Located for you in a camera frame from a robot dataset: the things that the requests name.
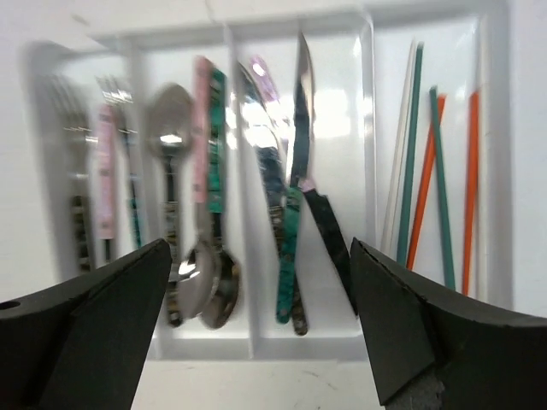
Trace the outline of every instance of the pink handle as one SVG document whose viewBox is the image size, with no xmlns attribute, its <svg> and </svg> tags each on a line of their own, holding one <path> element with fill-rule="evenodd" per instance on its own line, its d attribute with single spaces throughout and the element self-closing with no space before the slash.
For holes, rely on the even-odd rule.
<svg viewBox="0 0 547 410">
<path fill-rule="evenodd" d="M 255 73 L 256 84 L 265 103 L 278 102 L 279 94 L 272 81 L 266 62 L 259 56 L 250 59 L 250 68 Z"/>
<path fill-rule="evenodd" d="M 99 110 L 97 153 L 101 198 L 99 207 L 99 238 L 113 239 L 115 234 L 114 193 L 114 135 L 116 133 L 114 110 L 104 104 Z"/>
<path fill-rule="evenodd" d="M 192 110 L 192 136 L 194 138 L 194 201 L 207 201 L 207 177 L 209 169 L 209 97 L 213 63 L 205 57 L 196 59 L 194 73 L 194 107 Z"/>
</svg>

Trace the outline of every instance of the teal chopstick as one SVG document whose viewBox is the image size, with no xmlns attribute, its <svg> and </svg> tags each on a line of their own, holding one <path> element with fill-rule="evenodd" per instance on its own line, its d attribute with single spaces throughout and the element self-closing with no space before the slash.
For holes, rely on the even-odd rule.
<svg viewBox="0 0 547 410">
<path fill-rule="evenodd" d="M 401 204 L 399 238 L 397 240 L 397 262 L 403 266 L 407 263 L 407 253 L 409 251 L 410 202 L 412 200 L 412 180 L 414 179 L 416 128 L 418 126 L 418 108 L 420 106 L 421 60 L 423 52 L 424 44 L 419 43 L 418 48 L 416 49 L 414 81 L 412 84 L 409 143 L 407 145 L 407 160 L 404 165 L 403 201 Z"/>
<path fill-rule="evenodd" d="M 450 218 L 448 214 L 448 197 L 446 196 L 446 180 L 444 179 L 443 145 L 441 142 L 441 124 L 438 120 L 437 87 L 429 91 L 431 101 L 431 121 L 435 136 L 435 156 L 437 168 L 438 212 L 441 219 L 441 246 L 443 248 L 444 285 L 456 290 L 454 280 L 454 258 L 452 256 L 452 239 L 450 237 Z"/>
</svg>

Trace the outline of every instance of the white chopstick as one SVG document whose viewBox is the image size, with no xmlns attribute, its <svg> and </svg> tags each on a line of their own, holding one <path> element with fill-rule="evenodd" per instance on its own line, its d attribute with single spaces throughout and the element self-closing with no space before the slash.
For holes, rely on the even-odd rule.
<svg viewBox="0 0 547 410">
<path fill-rule="evenodd" d="M 488 137 L 490 125 L 488 121 L 489 84 L 488 84 L 488 20 L 486 17 L 479 23 L 479 186 L 478 186 L 478 218 L 477 218 L 477 293 L 482 302 L 488 302 Z"/>
<path fill-rule="evenodd" d="M 407 128 L 409 123 L 410 91 L 414 77 L 414 65 L 416 49 L 418 45 L 415 40 L 410 45 L 409 62 L 404 80 L 403 98 L 401 100 L 401 112 L 399 114 L 399 125 L 397 127 L 397 141 L 395 142 L 395 155 L 393 157 L 393 168 L 391 169 L 390 191 L 387 197 L 385 210 L 384 231 L 380 251 L 390 257 L 395 255 L 392 252 L 391 242 L 393 239 L 394 225 L 397 213 L 397 201 L 399 198 L 399 187 L 401 185 L 401 170 L 403 169 L 404 147 L 407 140 Z"/>
</svg>

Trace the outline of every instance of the chopstick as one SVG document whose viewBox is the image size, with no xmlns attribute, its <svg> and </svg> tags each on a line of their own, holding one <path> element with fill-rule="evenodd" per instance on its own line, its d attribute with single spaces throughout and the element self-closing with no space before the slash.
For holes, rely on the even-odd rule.
<svg viewBox="0 0 547 410">
<path fill-rule="evenodd" d="M 439 122 L 443 119 L 444 103 L 446 101 L 446 95 L 441 94 L 438 96 L 438 111 Z M 431 181 L 431 175 L 433 172 L 433 163 L 435 162 L 435 136 L 433 135 L 433 123 L 429 126 L 429 133 L 427 135 L 427 147 L 424 157 L 424 165 L 421 170 L 420 190 L 418 191 L 418 200 L 416 202 L 416 212 L 414 217 L 414 224 L 412 225 L 412 235 L 410 237 L 409 257 L 407 259 L 407 269 L 412 270 L 414 267 L 416 250 L 418 249 L 418 240 L 420 239 L 421 223 L 424 220 L 424 213 L 426 211 L 427 192 L 429 191 L 429 182 Z"/>
<path fill-rule="evenodd" d="M 395 214 L 397 211 L 397 199 L 399 197 L 399 188 L 401 181 L 401 169 L 403 164 L 404 146 L 407 136 L 407 127 L 409 124 L 410 107 L 410 86 L 413 82 L 414 67 L 416 58 L 415 41 L 410 45 L 409 62 L 404 80 L 403 98 L 401 99 L 401 110 L 399 114 L 399 125 L 397 127 L 397 141 L 395 142 L 395 155 L 393 157 L 393 168 L 391 169 L 390 190 L 387 197 L 387 207 L 385 211 L 384 231 L 382 232 L 382 242 L 380 252 L 391 257 L 391 241 L 393 239 L 393 226 L 395 225 Z"/>
<path fill-rule="evenodd" d="M 401 219 L 399 224 L 399 238 L 397 240 L 397 262 L 401 265 L 407 260 L 407 246 L 409 243 L 410 203 L 412 199 L 412 183 L 414 178 L 414 163 L 416 150 L 416 127 L 418 126 L 418 107 L 420 104 L 421 61 L 424 44 L 419 43 L 416 50 L 414 81 L 412 85 L 412 103 L 410 104 L 409 144 L 407 160 L 404 167 L 403 201 L 401 204 Z"/>
<path fill-rule="evenodd" d="M 479 184 L 479 92 L 471 95 L 469 101 L 469 150 L 468 186 L 465 206 L 465 232 L 463 236 L 463 281 L 462 294 L 469 295 L 471 276 L 471 244 L 473 242 L 473 215 Z"/>
<path fill-rule="evenodd" d="M 431 120 L 433 123 L 433 135 L 435 136 L 435 156 L 437 157 L 437 186 L 438 186 L 438 211 L 441 222 L 441 246 L 443 250 L 444 285 L 456 290 L 454 280 L 454 257 L 452 255 L 452 239 L 450 237 L 450 218 L 448 212 L 448 197 L 446 195 L 446 181 L 444 179 L 443 145 L 441 142 L 441 126 L 438 117 L 437 87 L 429 91 L 431 102 Z"/>
<path fill-rule="evenodd" d="M 482 302 L 488 302 L 489 298 L 489 282 L 490 279 L 490 261 L 488 249 L 490 248 L 490 193 L 487 189 L 488 182 L 491 180 L 489 175 L 490 161 L 490 81 L 489 81 L 489 66 L 490 60 L 490 30 L 488 19 L 481 19 L 479 24 L 478 36 L 478 67 L 477 67 L 477 90 L 479 90 L 479 182 L 477 187 L 477 269 L 476 271 L 476 287 L 477 299 Z"/>
</svg>

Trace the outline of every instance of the knife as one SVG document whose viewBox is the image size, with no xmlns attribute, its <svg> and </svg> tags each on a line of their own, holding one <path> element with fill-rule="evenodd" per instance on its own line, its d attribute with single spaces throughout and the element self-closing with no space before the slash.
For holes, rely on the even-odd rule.
<svg viewBox="0 0 547 410">
<path fill-rule="evenodd" d="M 302 79 L 301 84 L 303 85 L 303 94 L 300 95 L 300 101 L 298 101 L 298 94 L 295 99 L 295 127 L 297 128 L 296 139 L 299 138 L 299 132 L 302 133 L 300 134 L 302 136 L 305 135 L 306 132 L 307 135 L 309 135 L 307 141 L 309 144 L 308 158 L 310 158 L 311 148 L 313 147 L 314 142 L 312 128 L 314 123 L 314 82 L 309 49 L 305 43 L 303 35 L 301 34 L 300 36 L 300 56 L 304 56 L 305 58 L 300 58 L 298 63 L 298 72 L 300 74 L 300 79 Z M 301 125 L 298 125 L 297 123 L 298 116 L 301 117 Z M 303 164 L 304 162 L 304 156 L 297 147 L 297 141 L 295 141 L 294 147 L 293 152 L 295 154 L 302 155 L 302 157 L 297 159 L 293 156 L 291 177 L 294 176 L 295 164 L 297 162 Z M 344 291 L 348 301 L 350 302 L 351 308 L 357 316 L 358 312 L 356 298 L 350 276 L 350 253 L 345 245 L 344 236 L 342 235 L 336 216 L 332 211 L 331 203 L 329 202 L 327 196 L 323 196 L 317 191 L 313 179 L 307 172 L 307 165 L 308 163 L 306 162 L 306 172 L 304 172 L 303 168 L 301 168 L 299 173 L 300 178 L 297 181 L 297 185 L 309 205 L 309 209 L 314 217 L 315 224 L 317 225 L 321 238 L 323 239 L 323 243 L 325 244 L 326 251 L 330 256 L 340 282 L 344 287 Z"/>
<path fill-rule="evenodd" d="M 283 243 L 279 254 L 279 286 L 277 294 L 276 319 L 280 323 L 289 321 L 295 287 L 295 256 L 297 252 L 298 227 L 302 192 L 300 180 L 308 174 L 309 146 L 313 123 L 313 73 L 306 39 L 298 34 L 297 85 L 295 89 L 294 126 L 295 136 L 289 141 L 287 166 L 291 166 L 286 191 L 286 205 L 283 219 Z"/>
<path fill-rule="evenodd" d="M 265 63 L 260 60 L 254 64 L 260 64 L 259 67 L 253 66 L 253 71 L 262 74 L 258 79 L 258 82 L 262 87 L 258 86 L 243 65 L 239 65 L 239 70 L 244 83 L 245 102 L 259 108 L 254 109 L 252 111 L 253 117 L 247 119 L 248 122 L 252 121 L 249 126 L 250 130 L 253 130 L 249 140 L 256 152 L 256 158 L 262 176 L 262 185 L 264 186 L 268 201 L 270 223 L 272 225 L 278 255 L 280 255 L 283 243 L 283 202 L 286 192 L 286 152 L 283 136 L 280 135 L 280 132 L 276 132 L 279 130 L 280 123 L 275 121 L 274 124 L 272 117 L 267 112 L 267 103 L 276 102 L 279 105 L 279 100 L 277 92 L 273 87 L 273 82 L 267 73 Z M 266 95 L 266 98 L 262 98 L 261 94 L 262 96 L 265 96 L 266 93 L 263 91 L 267 86 L 269 86 L 270 92 Z M 293 289 L 291 306 L 292 325 L 295 333 L 299 336 L 303 336 L 308 333 L 308 321 L 303 308 L 296 275 L 294 276 Z"/>
</svg>

